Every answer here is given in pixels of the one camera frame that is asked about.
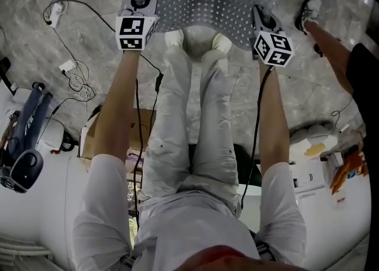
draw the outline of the gray marble floor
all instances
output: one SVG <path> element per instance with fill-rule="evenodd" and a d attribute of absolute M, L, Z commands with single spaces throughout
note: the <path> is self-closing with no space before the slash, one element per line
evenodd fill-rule
<path fill-rule="evenodd" d="M 69 55 L 58 42 L 41 13 L 51 0 L 0 0 L 0 25 L 5 31 L 7 44 L 2 54 L 9 57 L 12 68 L 8 77 L 23 88 L 34 81 L 44 82 L 54 95 L 51 111 L 68 97 L 78 97 L 68 87 L 67 79 L 58 66 Z M 114 24 L 121 0 L 81 0 L 89 3 Z M 325 58 L 313 51 L 313 40 L 294 28 L 294 17 L 303 0 L 279 0 L 274 13 L 292 37 L 296 55 L 289 67 L 279 69 L 282 98 L 290 127 L 314 120 L 334 120 L 330 113 L 343 108 L 350 97 L 339 86 Z M 370 15 L 371 0 L 322 0 L 321 26 L 339 37 L 350 49 L 363 41 L 372 45 L 365 36 Z M 61 16 L 57 32 L 73 55 L 89 67 L 89 84 L 97 95 L 88 102 L 88 112 L 100 104 L 111 85 L 121 53 L 114 34 L 88 8 L 70 3 Z M 196 142 L 200 119 L 199 82 L 200 56 L 210 48 L 215 34 L 210 28 L 193 26 L 185 32 L 188 51 L 194 59 L 192 90 L 188 103 L 188 135 Z M 164 35 L 155 34 L 143 54 L 156 66 L 164 69 Z M 256 100 L 259 91 L 258 64 L 251 52 L 233 47 L 229 55 L 231 84 L 232 130 L 235 143 L 252 147 L 252 134 L 256 118 Z M 155 99 L 154 84 L 157 71 L 141 59 L 138 73 L 140 106 L 151 109 Z M 69 132 L 76 138 L 87 117 L 84 103 L 66 101 L 56 113 Z M 338 128 L 350 123 L 353 129 L 362 127 L 362 118 L 352 102 L 341 114 Z"/>

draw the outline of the cardboard box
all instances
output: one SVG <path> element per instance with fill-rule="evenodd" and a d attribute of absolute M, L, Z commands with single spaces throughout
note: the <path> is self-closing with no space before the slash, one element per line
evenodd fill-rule
<path fill-rule="evenodd" d="M 79 152 L 78 157 L 82 158 L 86 167 L 89 167 L 91 164 L 91 159 L 94 157 L 94 140 L 95 140 L 95 131 L 98 121 L 98 115 L 92 117 L 82 129 L 81 139 L 79 142 Z M 141 115 L 141 129 L 142 129 L 142 143 L 143 150 L 145 150 L 147 141 L 149 140 L 149 131 L 150 131 L 150 118 L 152 115 L 152 110 L 140 109 Z M 156 113 L 154 111 L 152 124 L 155 122 Z M 140 150 L 140 131 L 138 125 L 138 113 L 137 109 L 133 109 L 131 115 L 130 123 L 130 143 L 129 146 L 131 149 Z"/>

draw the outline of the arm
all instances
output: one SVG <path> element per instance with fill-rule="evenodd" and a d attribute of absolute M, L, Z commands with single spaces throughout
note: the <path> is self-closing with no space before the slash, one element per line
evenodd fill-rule
<path fill-rule="evenodd" d="M 262 81 L 268 67 L 260 59 L 259 68 Z M 275 69 L 264 86 L 260 116 L 262 196 L 256 239 L 266 242 L 277 260 L 299 265 L 305 255 L 306 227 L 298 210 L 288 164 L 290 135 Z"/>
<path fill-rule="evenodd" d="M 125 159 L 138 60 L 139 52 L 125 52 L 99 114 L 95 157 L 72 230 L 78 271 L 120 270 L 120 259 L 131 253 Z"/>
<path fill-rule="evenodd" d="M 125 51 L 121 59 L 96 124 L 95 156 L 109 154 L 125 162 L 139 57 L 139 51 Z"/>
<path fill-rule="evenodd" d="M 268 66 L 259 58 L 261 82 Z M 269 74 L 262 94 L 259 119 L 259 155 L 262 176 L 274 164 L 288 163 L 290 133 L 283 110 L 278 75 L 275 69 Z"/>

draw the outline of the sneaker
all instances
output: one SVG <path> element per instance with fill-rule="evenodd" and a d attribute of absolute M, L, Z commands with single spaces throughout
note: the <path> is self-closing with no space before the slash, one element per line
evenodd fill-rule
<path fill-rule="evenodd" d="M 180 46 L 183 47 L 184 33 L 182 30 L 175 30 L 165 33 L 165 41 L 167 47 Z"/>
<path fill-rule="evenodd" d="M 305 0 L 301 6 L 300 15 L 295 20 L 296 29 L 302 31 L 305 35 L 306 28 L 304 23 L 315 22 L 319 24 L 319 15 L 320 15 L 321 0 Z"/>
<path fill-rule="evenodd" d="M 221 33 L 216 34 L 212 42 L 212 49 L 217 49 L 227 54 L 230 48 L 232 48 L 232 42 Z"/>

